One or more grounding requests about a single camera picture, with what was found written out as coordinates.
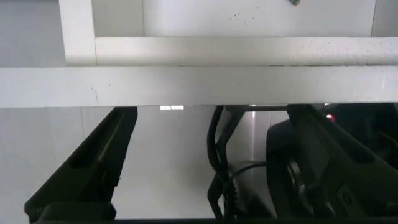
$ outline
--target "black wire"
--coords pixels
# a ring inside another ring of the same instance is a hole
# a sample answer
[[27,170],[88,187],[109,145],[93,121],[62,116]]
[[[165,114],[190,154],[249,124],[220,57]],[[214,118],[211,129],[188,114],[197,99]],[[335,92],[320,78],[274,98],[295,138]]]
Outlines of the black wire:
[[213,117],[211,118],[209,130],[207,132],[207,156],[209,158],[210,165],[217,169],[220,167],[220,161],[218,160],[216,150],[216,129],[218,121],[220,120],[224,106],[216,106]]
[[226,149],[225,147],[218,149],[215,143],[216,129],[223,112],[223,108],[224,106],[216,107],[207,133],[207,153],[209,162],[215,170],[217,178],[219,178],[221,182],[221,186],[219,186],[219,188],[217,188],[216,185],[210,185],[208,190],[208,199],[215,217],[218,218],[220,217],[220,212],[216,196],[218,194],[220,194],[220,196],[224,195],[225,213],[223,218],[234,218],[238,211],[238,193],[233,183],[226,186],[226,183],[229,181],[228,161],[226,160],[226,157],[222,156],[226,155]]
[[216,149],[216,129],[218,121],[220,120],[221,114],[223,112],[224,106],[216,106],[214,110],[213,117],[211,118],[209,130],[207,132],[207,156],[209,158],[209,163],[212,168],[216,171],[216,175],[211,182],[208,189],[208,201],[211,209],[216,218],[222,218],[223,214],[221,212],[220,206],[218,206],[218,199],[223,194],[223,184],[219,178],[219,170],[221,167],[220,161],[218,160],[217,149]]
[[267,166],[267,162],[259,162],[259,163],[255,163],[255,164],[251,164],[248,166],[243,167],[242,169],[236,171],[230,178],[229,181],[227,183],[225,183],[224,185],[224,189],[227,188],[230,184],[233,183],[235,177],[241,175],[243,172],[249,170],[249,169],[253,169],[256,167],[266,167]]

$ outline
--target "white shelf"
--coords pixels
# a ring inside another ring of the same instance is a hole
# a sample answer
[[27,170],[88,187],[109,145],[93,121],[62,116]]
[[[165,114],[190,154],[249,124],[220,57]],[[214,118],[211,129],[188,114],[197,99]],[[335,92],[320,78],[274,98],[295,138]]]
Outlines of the white shelf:
[[398,67],[0,68],[0,108],[398,101]]

